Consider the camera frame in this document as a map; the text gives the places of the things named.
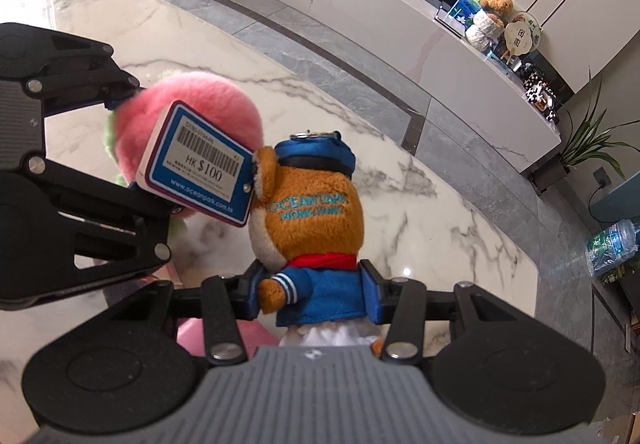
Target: blue hat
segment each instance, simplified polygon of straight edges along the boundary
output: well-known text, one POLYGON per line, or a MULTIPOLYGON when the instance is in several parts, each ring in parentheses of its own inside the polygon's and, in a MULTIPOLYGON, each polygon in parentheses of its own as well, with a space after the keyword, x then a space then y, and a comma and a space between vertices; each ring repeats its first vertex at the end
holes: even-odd
POLYGON ((295 134, 274 148, 281 166, 335 171, 351 178, 356 157, 341 141, 340 132, 295 134))

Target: gray ribbed panel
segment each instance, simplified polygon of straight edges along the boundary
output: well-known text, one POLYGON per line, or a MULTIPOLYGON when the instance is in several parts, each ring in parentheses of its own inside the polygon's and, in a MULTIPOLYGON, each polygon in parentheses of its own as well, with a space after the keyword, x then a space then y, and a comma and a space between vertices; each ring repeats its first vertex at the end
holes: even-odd
POLYGON ((42 151, 41 109, 20 83, 0 81, 0 170, 16 170, 25 153, 42 151))
POLYGON ((146 429, 112 437, 51 429, 28 444, 597 444, 587 426, 541 437, 491 432, 457 416, 419 370, 382 363, 368 347, 263 347, 211 370, 190 401, 146 429))

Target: white stripe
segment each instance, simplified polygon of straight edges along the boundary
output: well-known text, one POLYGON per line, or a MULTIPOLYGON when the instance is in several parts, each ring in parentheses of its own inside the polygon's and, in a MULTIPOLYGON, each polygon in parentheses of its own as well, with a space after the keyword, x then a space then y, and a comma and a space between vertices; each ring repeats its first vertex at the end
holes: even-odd
POLYGON ((296 285, 293 283, 293 280, 287 276, 286 274, 279 272, 278 274, 276 274, 276 276, 279 276, 281 278, 284 278, 285 280, 287 280, 287 282, 289 283, 289 286, 291 287, 291 291, 293 292, 293 301, 292 303, 297 303, 298 302, 298 290, 296 289, 296 285))
POLYGON ((287 285, 287 283, 282 278, 280 278, 277 274, 275 276, 272 276, 271 278, 277 281, 284 289, 284 293, 287 295, 287 305, 291 303, 291 293, 289 292, 289 286, 287 285))

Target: barcode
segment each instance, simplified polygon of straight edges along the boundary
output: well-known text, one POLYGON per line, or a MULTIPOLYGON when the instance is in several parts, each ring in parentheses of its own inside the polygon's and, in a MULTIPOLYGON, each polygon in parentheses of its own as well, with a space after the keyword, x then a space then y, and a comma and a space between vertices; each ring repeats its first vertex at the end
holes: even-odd
POLYGON ((222 153, 217 148, 214 148, 210 142, 207 142, 199 135, 194 134, 191 130, 187 130, 186 127, 181 126, 178 133, 178 142, 185 145, 191 151, 194 151, 199 156, 207 159, 214 166, 220 168, 223 172, 235 177, 238 173, 240 164, 233 160, 228 155, 222 153))

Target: white marble tabletop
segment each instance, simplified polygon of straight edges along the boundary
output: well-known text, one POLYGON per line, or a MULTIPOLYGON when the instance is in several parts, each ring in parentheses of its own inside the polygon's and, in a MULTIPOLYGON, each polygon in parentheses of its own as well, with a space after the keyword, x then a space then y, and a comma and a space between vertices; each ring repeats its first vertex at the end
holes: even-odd
MULTIPOLYGON (((433 290, 473 281, 532 315, 536 265, 447 183, 333 98, 239 40, 158 0, 2 0, 0 21, 90 37, 114 47, 119 66, 142 85, 167 69, 204 70, 240 85, 274 144, 301 130, 339 130, 357 157, 366 238, 360 253, 385 276, 408 275, 433 290)), ((47 156, 105 179, 118 172, 102 147, 100 106, 47 119, 47 156)), ((194 218, 177 255, 187 285, 252 261, 246 230, 194 218)), ((20 394, 20 371, 39 347, 105 307, 92 293, 22 312, 0 312, 0 442, 35 428, 20 394)), ((433 351, 446 324, 428 324, 433 351)))

